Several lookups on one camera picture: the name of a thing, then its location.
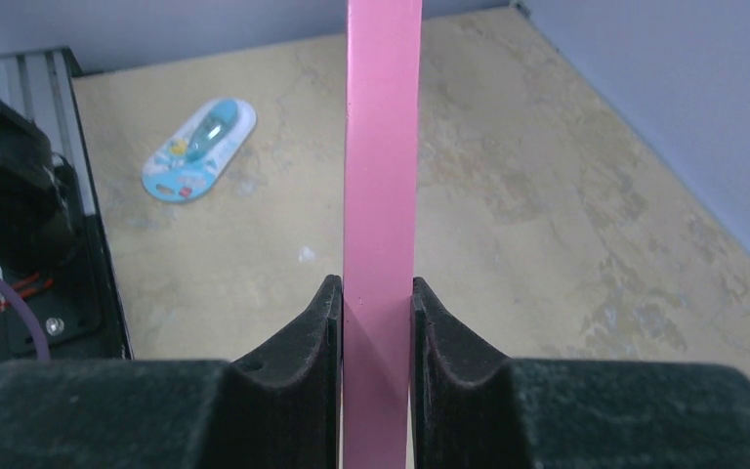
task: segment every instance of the beige tabletop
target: beige tabletop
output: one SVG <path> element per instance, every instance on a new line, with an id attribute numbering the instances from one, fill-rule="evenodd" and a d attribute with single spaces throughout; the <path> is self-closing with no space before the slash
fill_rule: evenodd
<path id="1" fill-rule="evenodd" d="M 428 21 L 422 56 L 415 271 L 453 314 L 511 356 L 750 376 L 750 257 L 516 11 Z M 235 359 L 342 272 L 345 79 L 339 35 L 76 80 L 138 358 Z M 222 96 L 247 145 L 152 198 L 145 160 Z"/>

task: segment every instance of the wall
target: wall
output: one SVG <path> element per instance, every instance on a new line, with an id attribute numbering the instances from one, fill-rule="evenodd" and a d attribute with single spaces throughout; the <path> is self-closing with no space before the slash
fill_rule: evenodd
<path id="1" fill-rule="evenodd" d="M 505 5 L 426 0 L 426 17 Z M 0 53 L 69 45 L 113 70 L 344 29 L 345 0 L 0 0 Z"/>
<path id="2" fill-rule="evenodd" d="M 526 4 L 536 27 L 750 252 L 750 2 Z"/>

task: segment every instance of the pink block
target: pink block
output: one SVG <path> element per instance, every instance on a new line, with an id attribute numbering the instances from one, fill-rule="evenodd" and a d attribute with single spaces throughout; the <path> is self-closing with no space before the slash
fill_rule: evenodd
<path id="1" fill-rule="evenodd" d="M 344 468 L 406 461 L 420 0 L 349 0 Z"/>

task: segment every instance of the black mechanical part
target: black mechanical part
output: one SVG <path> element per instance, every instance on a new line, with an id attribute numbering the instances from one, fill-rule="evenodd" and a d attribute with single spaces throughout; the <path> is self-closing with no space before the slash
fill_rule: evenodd
<path id="1" fill-rule="evenodd" d="M 19 275 L 57 266 L 71 254 L 78 233 L 63 181 L 72 168 L 55 168 L 50 140 L 0 101 L 0 265 Z"/>
<path id="2" fill-rule="evenodd" d="M 0 365 L 0 467 L 337 468 L 341 281 L 235 363 Z"/>
<path id="3" fill-rule="evenodd" d="M 717 365 L 511 359 L 413 295 L 419 468 L 750 468 L 750 381 Z"/>

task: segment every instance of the white spot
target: white spot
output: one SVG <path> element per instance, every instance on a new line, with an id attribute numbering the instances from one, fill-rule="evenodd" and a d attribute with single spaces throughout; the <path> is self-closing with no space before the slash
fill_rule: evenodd
<path id="1" fill-rule="evenodd" d="M 314 260 L 314 251 L 309 249 L 308 246 L 303 246 L 300 248 L 300 254 L 298 254 L 298 261 L 300 262 L 309 262 Z"/>

